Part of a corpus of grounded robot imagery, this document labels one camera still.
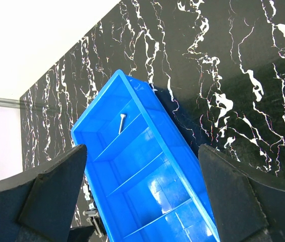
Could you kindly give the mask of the silver T-nut four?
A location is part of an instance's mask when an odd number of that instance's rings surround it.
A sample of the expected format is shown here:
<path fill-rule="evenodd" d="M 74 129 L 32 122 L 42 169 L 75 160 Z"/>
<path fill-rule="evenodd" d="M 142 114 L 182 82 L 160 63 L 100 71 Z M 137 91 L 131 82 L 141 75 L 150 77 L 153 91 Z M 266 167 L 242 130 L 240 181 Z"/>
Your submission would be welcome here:
<path fill-rule="evenodd" d="M 85 200 L 86 200 L 86 201 L 91 200 L 90 195 L 85 195 Z"/>

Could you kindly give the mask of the silver bolt one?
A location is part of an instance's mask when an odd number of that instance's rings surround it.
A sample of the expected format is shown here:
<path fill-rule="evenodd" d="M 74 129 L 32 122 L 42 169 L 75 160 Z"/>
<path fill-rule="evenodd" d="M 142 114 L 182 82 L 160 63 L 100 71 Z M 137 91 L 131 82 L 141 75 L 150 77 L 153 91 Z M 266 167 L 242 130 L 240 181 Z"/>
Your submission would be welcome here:
<path fill-rule="evenodd" d="M 119 132 L 118 132 L 118 134 L 121 134 L 121 132 L 122 132 L 123 125 L 124 125 L 124 119 L 126 118 L 126 114 L 121 113 L 121 114 L 120 114 L 120 117 L 121 117 L 121 121 L 120 121 L 120 126 L 119 126 Z"/>

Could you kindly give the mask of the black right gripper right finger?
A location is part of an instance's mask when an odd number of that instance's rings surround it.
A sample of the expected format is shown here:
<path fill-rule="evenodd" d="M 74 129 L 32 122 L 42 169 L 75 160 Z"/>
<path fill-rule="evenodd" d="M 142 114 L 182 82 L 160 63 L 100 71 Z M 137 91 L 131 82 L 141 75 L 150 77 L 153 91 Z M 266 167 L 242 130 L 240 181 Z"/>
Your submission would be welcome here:
<path fill-rule="evenodd" d="M 205 144 L 198 158 L 220 241 L 285 241 L 285 179 Z"/>

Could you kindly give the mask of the silver bolt two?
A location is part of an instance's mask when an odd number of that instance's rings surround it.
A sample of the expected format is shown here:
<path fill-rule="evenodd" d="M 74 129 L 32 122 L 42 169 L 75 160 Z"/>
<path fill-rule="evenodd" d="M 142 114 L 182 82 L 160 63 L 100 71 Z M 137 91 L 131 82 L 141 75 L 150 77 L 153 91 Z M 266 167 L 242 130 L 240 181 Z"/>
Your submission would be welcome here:
<path fill-rule="evenodd" d="M 83 211 L 83 215 L 84 216 L 88 216 L 88 217 L 98 217 L 98 211 L 97 210 L 86 210 Z"/>

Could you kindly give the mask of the silver T-nut five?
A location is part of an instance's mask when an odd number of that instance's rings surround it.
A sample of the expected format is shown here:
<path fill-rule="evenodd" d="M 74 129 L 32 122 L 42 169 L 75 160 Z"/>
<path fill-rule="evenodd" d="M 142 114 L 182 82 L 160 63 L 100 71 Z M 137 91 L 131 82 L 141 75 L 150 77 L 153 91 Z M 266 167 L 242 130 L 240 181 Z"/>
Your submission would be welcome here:
<path fill-rule="evenodd" d="M 89 204 L 89 209 L 95 209 L 95 206 L 93 203 Z"/>

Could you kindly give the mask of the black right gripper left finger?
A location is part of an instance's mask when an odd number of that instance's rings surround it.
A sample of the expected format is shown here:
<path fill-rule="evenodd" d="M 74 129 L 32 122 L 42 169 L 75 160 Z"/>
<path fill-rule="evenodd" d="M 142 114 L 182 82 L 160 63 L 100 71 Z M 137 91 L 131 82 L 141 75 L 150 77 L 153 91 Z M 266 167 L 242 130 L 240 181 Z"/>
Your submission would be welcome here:
<path fill-rule="evenodd" d="M 67 241 L 86 159 L 78 145 L 0 180 L 0 241 Z"/>

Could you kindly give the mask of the silver T-nut one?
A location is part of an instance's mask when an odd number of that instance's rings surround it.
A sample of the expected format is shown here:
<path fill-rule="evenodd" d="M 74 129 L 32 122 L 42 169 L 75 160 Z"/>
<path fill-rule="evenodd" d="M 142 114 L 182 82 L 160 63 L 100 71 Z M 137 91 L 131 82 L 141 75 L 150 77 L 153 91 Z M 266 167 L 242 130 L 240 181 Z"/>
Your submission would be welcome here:
<path fill-rule="evenodd" d="M 89 192 L 88 186 L 84 186 L 84 187 L 83 187 L 83 191 L 84 191 L 84 193 L 88 193 L 88 192 Z"/>

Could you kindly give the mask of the silver bolt four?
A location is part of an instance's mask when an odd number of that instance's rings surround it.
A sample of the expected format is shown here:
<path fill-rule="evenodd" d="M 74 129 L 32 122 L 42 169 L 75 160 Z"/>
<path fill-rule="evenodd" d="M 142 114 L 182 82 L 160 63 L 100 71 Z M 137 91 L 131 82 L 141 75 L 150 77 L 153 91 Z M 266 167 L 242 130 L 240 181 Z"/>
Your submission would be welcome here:
<path fill-rule="evenodd" d="M 86 219 L 88 222 L 90 222 L 94 228 L 95 228 L 95 234 L 99 237 L 99 238 L 102 238 L 103 237 L 103 233 L 102 233 L 102 230 L 99 226 L 99 223 L 98 223 L 98 219 L 96 217 L 88 217 Z"/>

